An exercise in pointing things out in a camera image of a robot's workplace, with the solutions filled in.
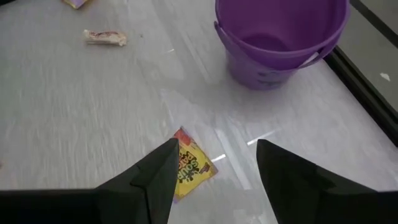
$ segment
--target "white wrapper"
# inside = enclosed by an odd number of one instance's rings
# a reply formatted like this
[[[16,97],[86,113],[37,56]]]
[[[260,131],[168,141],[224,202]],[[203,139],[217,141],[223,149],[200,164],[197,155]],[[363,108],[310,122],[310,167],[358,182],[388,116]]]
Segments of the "white wrapper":
[[[123,46],[127,42],[127,37],[119,32],[93,32],[84,30],[83,35],[87,44],[116,44]]]

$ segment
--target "candy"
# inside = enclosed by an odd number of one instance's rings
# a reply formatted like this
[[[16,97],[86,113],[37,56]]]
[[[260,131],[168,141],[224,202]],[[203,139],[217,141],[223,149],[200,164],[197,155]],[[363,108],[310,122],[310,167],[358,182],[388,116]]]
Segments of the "candy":
[[[71,5],[74,9],[78,9],[88,0],[63,0],[63,1]]]
[[[84,30],[83,35],[87,44],[117,44],[123,46],[127,42],[127,37],[119,32],[93,32]]]
[[[174,137],[180,141],[180,163],[174,193],[174,202],[178,202],[204,180],[213,177],[217,168],[182,128]]]

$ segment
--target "white floor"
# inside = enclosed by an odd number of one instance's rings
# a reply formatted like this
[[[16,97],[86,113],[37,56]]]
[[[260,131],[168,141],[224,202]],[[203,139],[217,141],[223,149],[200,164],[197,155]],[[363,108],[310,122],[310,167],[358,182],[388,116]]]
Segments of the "white floor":
[[[226,71],[214,0],[53,0],[0,7],[0,189],[96,187],[184,126],[219,173],[169,223],[276,223],[257,170],[268,139],[376,190],[398,189],[398,151],[320,62],[283,88]],[[84,29],[125,47],[86,46]]]

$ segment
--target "plastic bucket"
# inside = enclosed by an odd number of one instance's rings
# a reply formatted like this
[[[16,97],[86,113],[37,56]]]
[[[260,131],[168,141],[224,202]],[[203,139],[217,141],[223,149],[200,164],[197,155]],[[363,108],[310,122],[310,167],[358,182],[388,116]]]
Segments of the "plastic bucket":
[[[223,33],[249,58],[276,70],[298,68],[316,52],[326,56],[348,15],[348,0],[216,0]]]
[[[330,53],[337,44],[339,36],[322,49],[311,61],[289,70],[274,70],[251,59],[215,22],[215,29],[227,50],[228,68],[233,78],[252,90],[271,90],[282,86],[298,69],[304,68],[321,60]]]

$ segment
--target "bucket rim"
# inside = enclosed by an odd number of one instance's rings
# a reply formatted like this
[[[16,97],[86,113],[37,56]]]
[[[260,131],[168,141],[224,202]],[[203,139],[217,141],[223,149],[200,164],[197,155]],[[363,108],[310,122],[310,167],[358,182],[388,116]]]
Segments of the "bucket rim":
[[[266,49],[262,49],[262,48],[253,46],[253,45],[251,45],[251,44],[248,44],[248,43],[246,43],[245,41],[240,40],[239,38],[237,38],[237,37],[236,37],[234,34],[232,34],[229,30],[223,29],[223,27],[222,27],[222,22],[221,22],[221,19],[220,19],[220,1],[221,1],[221,0],[216,0],[216,18],[217,18],[217,21],[218,21],[218,25],[219,25],[219,27],[220,27],[226,34],[228,34],[228,35],[231,37],[231,39],[232,39],[234,42],[239,42],[240,44],[242,44],[242,45],[244,45],[245,47],[248,47],[248,48],[250,48],[250,49],[254,49],[254,50],[257,50],[257,51],[261,51],[261,52],[267,52],[267,53],[271,53],[271,54],[282,55],[282,56],[283,56],[283,55],[285,55],[285,56],[286,56],[286,55],[291,55],[291,54],[296,54],[296,55],[297,55],[297,54],[299,54],[299,55],[301,55],[301,54],[308,54],[309,52],[316,52],[316,51],[318,51],[319,49],[321,49],[322,47],[328,45],[332,40],[334,40],[335,38],[337,38],[337,37],[342,33],[342,31],[343,31],[345,25],[346,25],[347,22],[348,22],[348,18],[349,18],[349,15],[350,15],[349,1],[348,1],[348,0],[342,0],[342,1],[345,1],[345,10],[346,10],[346,12],[345,12],[345,17],[344,17],[342,23],[340,24],[339,28],[336,30],[336,32],[333,33],[333,35],[331,35],[331,36],[330,36],[329,38],[327,38],[326,40],[320,42],[319,44],[314,45],[313,47],[309,47],[309,48],[307,48],[307,49],[293,50],[293,51],[287,51],[287,52],[280,52],[280,51],[275,51],[275,50],[266,50]]]

